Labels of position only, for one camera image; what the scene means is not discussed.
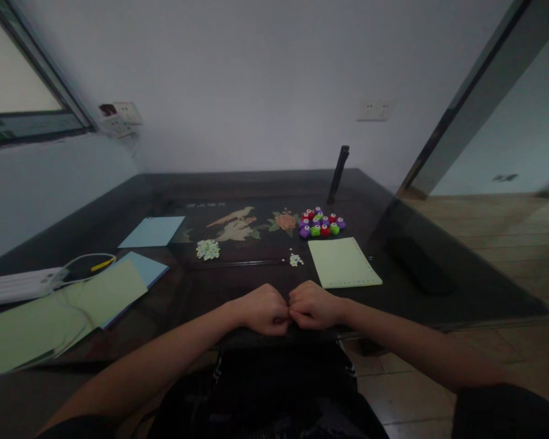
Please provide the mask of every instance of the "window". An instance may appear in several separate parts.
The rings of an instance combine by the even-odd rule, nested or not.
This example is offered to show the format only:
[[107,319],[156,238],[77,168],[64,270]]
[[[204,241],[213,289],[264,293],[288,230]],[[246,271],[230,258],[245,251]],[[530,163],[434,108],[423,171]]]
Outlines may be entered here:
[[5,1],[0,0],[0,146],[93,131]]

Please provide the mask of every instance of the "notepad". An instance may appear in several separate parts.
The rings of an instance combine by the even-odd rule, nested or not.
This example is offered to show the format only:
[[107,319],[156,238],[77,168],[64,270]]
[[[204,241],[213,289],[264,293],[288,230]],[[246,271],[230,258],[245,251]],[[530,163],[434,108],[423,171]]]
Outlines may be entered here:
[[184,216],[161,216],[145,218],[122,241],[118,248],[128,247],[164,247],[166,246],[181,223]]
[[[166,273],[166,271],[169,269],[164,264],[161,264],[160,262],[156,262],[155,260],[149,259],[147,257],[144,257],[138,253],[130,252],[126,256],[124,256],[120,261],[124,260],[130,260],[136,270],[138,271],[138,274],[140,275],[140,278],[142,279],[143,283],[146,285],[147,288],[151,288],[152,285],[159,280],[159,278]],[[99,326],[101,329],[107,328],[113,321],[115,321],[119,316],[124,314],[126,310],[131,306],[132,304],[128,305],[126,308],[124,308],[122,311],[120,311],[119,314],[115,315],[108,321],[105,321],[101,323]]]
[[[137,269],[126,260],[92,280],[0,313],[0,373],[48,352],[61,354],[146,291]],[[66,304],[80,307],[90,323]]]
[[382,285],[354,238],[309,241],[309,250],[323,288]]

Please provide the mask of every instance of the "white cable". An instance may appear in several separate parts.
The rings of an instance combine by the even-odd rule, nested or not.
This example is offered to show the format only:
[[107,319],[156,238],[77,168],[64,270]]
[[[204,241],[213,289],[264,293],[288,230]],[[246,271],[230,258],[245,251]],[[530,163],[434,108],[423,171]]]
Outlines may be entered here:
[[[114,256],[113,254],[109,254],[109,253],[89,253],[89,254],[85,254],[85,255],[81,255],[81,256],[78,256],[76,257],[75,259],[69,261],[68,263],[66,263],[65,265],[63,265],[63,267],[61,268],[61,270],[59,271],[59,273],[57,273],[56,276],[53,276],[51,278],[51,281],[49,282],[49,285],[48,285],[48,288],[49,288],[49,294],[53,295],[54,299],[55,299],[55,302],[57,302],[57,304],[63,308],[67,308],[67,309],[71,309],[71,310],[75,310],[75,311],[78,311],[79,314],[81,315],[81,317],[83,318],[84,320],[84,325],[81,327],[81,329],[77,332],[77,334],[75,335],[75,337],[73,337],[64,347],[63,349],[61,349],[61,351],[59,352],[59,354],[55,354],[53,353],[52,355],[50,355],[49,357],[43,359],[42,361],[45,361],[45,360],[50,360],[51,358],[57,358],[59,355],[63,354],[70,346],[73,345],[73,343],[75,343],[75,341],[77,340],[77,338],[83,333],[84,329],[89,326],[90,327],[90,330],[93,330],[95,329],[94,328],[94,324],[93,324],[93,321],[92,321],[92,318],[90,317],[90,315],[84,310],[84,309],[81,309],[80,307],[77,307],[75,305],[71,305],[69,302],[67,302],[66,304],[65,303],[61,303],[61,301],[59,300],[60,299],[60,296],[64,296],[64,294],[55,294],[55,290],[54,290],[54,286],[53,286],[53,283],[54,283],[54,280],[58,278],[58,275],[65,269],[67,269],[67,267],[69,267],[70,265],[72,265],[74,262],[77,262],[78,260],[80,259],[83,259],[83,258],[86,258],[86,257],[91,257],[91,256],[109,256],[111,259],[112,259],[112,262],[109,263],[108,265],[108,268],[106,269],[109,269],[110,267],[112,267],[112,265],[114,265],[117,261],[117,258],[116,256]],[[71,284],[76,284],[78,282],[85,282],[86,280],[90,280],[90,279],[93,279],[94,277],[96,276],[99,276],[101,273],[103,272],[100,272],[100,273],[96,273],[94,274],[93,276],[89,276],[89,277],[85,277],[83,279],[77,279],[77,280],[71,280],[69,282],[62,282],[60,284],[57,284],[57,287],[65,287],[67,285],[71,285]]]
[[80,259],[83,259],[83,258],[86,258],[86,257],[91,257],[91,256],[109,256],[111,259],[112,259],[112,262],[109,263],[108,267],[106,268],[109,269],[112,265],[114,265],[116,263],[116,261],[118,260],[118,258],[116,258],[116,256],[114,256],[113,254],[109,254],[109,253],[89,253],[89,254],[85,254],[85,255],[81,255],[79,257],[76,257],[75,259],[69,261],[68,263],[66,263],[65,265],[63,265],[63,267],[61,268],[61,270],[59,270],[57,272],[57,274],[55,276],[53,276],[51,278],[51,280],[49,281],[49,283],[47,284],[47,289],[49,290],[49,294],[50,296],[53,296],[55,302],[63,307],[63,308],[68,308],[68,309],[72,309],[74,311],[78,311],[81,315],[81,317],[84,319],[84,325],[81,327],[81,329],[77,332],[77,334],[67,343],[63,346],[63,349],[61,349],[61,351],[59,352],[59,354],[55,354],[55,351],[61,347],[61,345],[63,345],[65,343],[65,340],[63,340],[63,342],[59,345],[59,346],[56,346],[54,349],[53,349],[53,352],[49,355],[46,355],[44,357],[41,357],[39,360],[36,360],[36,361],[31,361],[29,363],[26,363],[24,366],[20,366],[20,367],[17,367],[15,369],[11,369],[9,371],[6,371],[4,373],[1,373],[0,376],[2,375],[6,375],[6,374],[9,374],[11,372],[20,372],[20,371],[23,371],[23,370],[27,370],[27,369],[31,369],[47,360],[51,360],[51,359],[54,359],[54,358],[57,358],[59,355],[63,354],[70,346],[73,345],[73,343],[75,343],[75,341],[77,340],[77,338],[83,333],[84,329],[89,325],[92,329],[94,329],[94,324],[93,324],[93,321],[92,321],[92,318],[90,317],[90,315],[84,310],[84,309],[81,309],[80,307],[76,307],[75,305],[71,305],[69,302],[68,303],[62,303],[60,301],[60,297],[61,296],[64,296],[66,299],[68,299],[67,296],[65,296],[63,293],[62,294],[55,294],[55,287],[56,288],[60,288],[60,287],[65,287],[67,285],[71,285],[71,284],[76,284],[78,282],[85,282],[86,280],[90,280],[90,279],[93,279],[94,277],[96,276],[99,276],[100,274],[102,274],[105,270],[101,271],[100,273],[96,273],[94,274],[93,276],[89,276],[89,277],[86,277],[84,279],[78,279],[78,280],[71,280],[69,282],[61,282],[61,283],[58,283],[55,287],[53,286],[53,284],[55,283],[55,279],[58,279],[59,278],[59,275],[63,272],[63,270],[67,269],[67,267],[69,267],[71,264],[73,264],[74,262],[80,260]]

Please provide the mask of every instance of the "glass tabletop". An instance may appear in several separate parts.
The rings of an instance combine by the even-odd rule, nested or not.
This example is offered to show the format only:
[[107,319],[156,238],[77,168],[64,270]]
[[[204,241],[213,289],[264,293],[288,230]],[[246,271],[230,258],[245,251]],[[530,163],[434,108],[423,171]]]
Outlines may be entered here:
[[[0,275],[60,266],[90,252],[121,257],[135,251],[168,265],[167,273],[121,318],[106,330],[94,330],[49,364],[109,362],[264,283],[287,297],[305,280],[318,282],[307,241],[298,231],[301,214],[320,206],[325,214],[335,213],[346,223],[337,236],[325,239],[353,237],[383,281],[371,287],[331,290],[338,296],[442,330],[549,314],[540,299],[359,170],[345,170],[335,203],[325,205],[332,174],[137,176],[0,258]],[[117,248],[143,218],[173,215],[184,215],[185,220],[167,247]],[[452,290],[428,294],[411,268],[395,257],[391,248],[395,238],[416,243],[451,282]],[[196,257],[196,242],[205,239],[219,242],[219,259]],[[304,265],[292,267],[291,253],[298,254]],[[292,326],[286,337],[275,339],[239,329],[221,345],[354,336],[344,327],[313,333]]]

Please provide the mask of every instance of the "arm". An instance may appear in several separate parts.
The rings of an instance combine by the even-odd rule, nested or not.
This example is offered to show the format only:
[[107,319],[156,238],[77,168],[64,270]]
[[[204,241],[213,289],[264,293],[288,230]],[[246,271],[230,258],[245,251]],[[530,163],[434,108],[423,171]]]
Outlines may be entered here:
[[224,335],[241,326],[264,335],[284,335],[289,326],[287,303],[265,284],[155,338],[88,381],[40,432],[81,415],[121,421],[179,378]]
[[300,327],[350,326],[453,392],[512,381],[501,365],[453,337],[333,296],[311,281],[299,285],[289,296],[290,316]]

